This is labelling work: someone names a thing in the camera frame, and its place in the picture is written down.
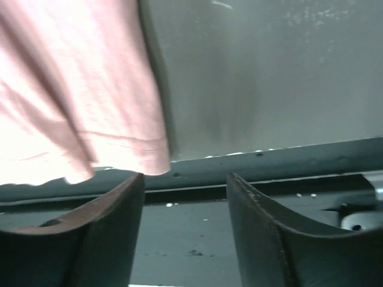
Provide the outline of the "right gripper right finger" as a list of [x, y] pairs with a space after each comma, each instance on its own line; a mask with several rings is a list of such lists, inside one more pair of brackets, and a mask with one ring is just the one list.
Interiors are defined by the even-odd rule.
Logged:
[[382, 215], [341, 227], [299, 214], [236, 174], [226, 185], [243, 286], [381, 286]]

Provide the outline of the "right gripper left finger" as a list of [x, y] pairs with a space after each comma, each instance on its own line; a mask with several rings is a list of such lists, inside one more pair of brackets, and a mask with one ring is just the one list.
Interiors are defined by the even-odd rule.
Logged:
[[128, 286], [144, 198], [139, 173], [40, 226], [1, 231], [1, 286]]

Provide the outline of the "pink printed t shirt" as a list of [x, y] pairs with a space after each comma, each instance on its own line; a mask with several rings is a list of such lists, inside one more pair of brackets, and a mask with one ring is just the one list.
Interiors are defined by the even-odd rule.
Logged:
[[1, 184], [171, 168], [137, 1], [1, 2]]

